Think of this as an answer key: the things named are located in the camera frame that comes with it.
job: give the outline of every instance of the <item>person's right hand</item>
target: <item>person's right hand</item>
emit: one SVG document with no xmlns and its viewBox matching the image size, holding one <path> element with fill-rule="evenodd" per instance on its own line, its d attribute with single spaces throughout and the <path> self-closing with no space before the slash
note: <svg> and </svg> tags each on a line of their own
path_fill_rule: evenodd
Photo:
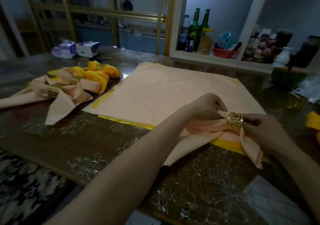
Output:
<svg viewBox="0 0 320 225">
<path fill-rule="evenodd" d="M 242 125 L 246 135 L 276 156 L 286 157 L 297 149 L 294 141 L 274 116 L 245 114 Z"/>
</svg>

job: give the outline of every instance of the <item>table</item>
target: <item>table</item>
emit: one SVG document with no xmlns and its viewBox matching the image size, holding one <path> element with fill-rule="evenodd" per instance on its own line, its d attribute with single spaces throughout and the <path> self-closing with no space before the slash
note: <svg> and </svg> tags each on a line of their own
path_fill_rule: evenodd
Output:
<svg viewBox="0 0 320 225">
<path fill-rule="evenodd" d="M 266 74 L 181 62 L 172 57 L 112 47 L 103 47 L 102 57 L 113 57 L 103 63 L 117 67 L 121 78 L 127 77 L 142 62 L 158 62 L 237 78 L 266 113 L 276 116 L 298 145 L 318 160 L 319 145 L 313 132 L 305 129 L 304 124 L 309 112 L 320 113 L 319 106 L 306 104 L 300 111 L 288 110 L 286 106 L 292 97 L 274 88 L 264 89 L 269 79 Z M 14 94 L 48 70 L 76 65 L 84 67 L 87 60 L 83 57 L 56 59 L 50 54 L 41 54 L 0 62 L 0 98 Z M 119 81 L 111 79 L 107 89 Z M 0 147 L 82 186 L 88 184 L 89 179 L 73 172 L 70 164 L 74 164 L 74 158 L 94 159 L 99 153 L 108 163 L 149 132 L 81 111 L 88 103 L 54 126 L 44 126 L 50 103 L 49 100 L 0 110 Z M 270 159 L 270 164 L 264 162 L 263 170 L 258 170 L 248 157 L 207 144 L 171 167 L 162 168 L 139 210 L 172 224 L 267 224 L 278 221 L 291 224 L 298 220 L 301 224 L 307 223 L 310 220 L 296 206 L 298 204 L 311 215 L 299 189 L 281 164 L 275 158 Z"/>
</svg>

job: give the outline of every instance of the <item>green glass bottle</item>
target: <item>green glass bottle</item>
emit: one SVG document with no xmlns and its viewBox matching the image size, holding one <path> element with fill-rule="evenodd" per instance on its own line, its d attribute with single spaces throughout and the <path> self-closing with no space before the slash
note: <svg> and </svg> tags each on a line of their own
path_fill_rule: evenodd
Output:
<svg viewBox="0 0 320 225">
<path fill-rule="evenodd" d="M 196 36 L 198 35 L 198 30 L 199 30 L 199 23 L 198 23 L 199 12 L 200 12 L 200 8 L 196 8 L 194 17 L 193 17 L 193 22 L 190 24 L 190 27 L 189 27 L 189 34 L 193 33 L 194 38 L 196 38 Z"/>
<path fill-rule="evenodd" d="M 201 35 L 201 32 L 202 32 L 202 29 L 203 28 L 209 29 L 209 25 L 208 25 L 209 13 L 210 13 L 210 9 L 206 9 L 204 17 L 203 17 L 202 24 L 199 26 L 198 34 L 197 34 L 197 36 L 195 38 L 195 41 L 194 41 L 194 45 L 193 45 L 193 50 L 194 51 L 197 51 L 197 49 L 198 49 L 198 46 L 199 46 L 199 43 L 200 43 L 200 35 Z"/>
</svg>

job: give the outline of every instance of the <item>forearm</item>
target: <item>forearm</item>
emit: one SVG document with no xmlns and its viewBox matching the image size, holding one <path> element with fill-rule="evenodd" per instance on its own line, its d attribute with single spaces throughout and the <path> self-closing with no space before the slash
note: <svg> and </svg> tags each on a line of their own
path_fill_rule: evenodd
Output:
<svg viewBox="0 0 320 225">
<path fill-rule="evenodd" d="M 144 199 L 192 118 L 180 108 L 111 162 L 48 224 L 122 224 Z"/>
<path fill-rule="evenodd" d="M 309 155 L 295 145 L 290 154 L 278 158 L 297 183 L 320 223 L 320 167 Z"/>
</svg>

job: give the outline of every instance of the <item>purple and white tissue pack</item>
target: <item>purple and white tissue pack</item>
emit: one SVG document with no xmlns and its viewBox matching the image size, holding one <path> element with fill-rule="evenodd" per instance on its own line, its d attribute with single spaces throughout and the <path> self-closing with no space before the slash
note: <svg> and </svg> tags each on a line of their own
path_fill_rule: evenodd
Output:
<svg viewBox="0 0 320 225">
<path fill-rule="evenodd" d="M 94 57 L 101 53 L 100 42 L 86 41 L 75 45 L 77 54 L 81 57 Z"/>
<path fill-rule="evenodd" d="M 51 54 L 56 58 L 71 59 L 76 54 L 76 44 L 73 41 L 61 39 L 62 43 L 51 49 Z"/>
</svg>

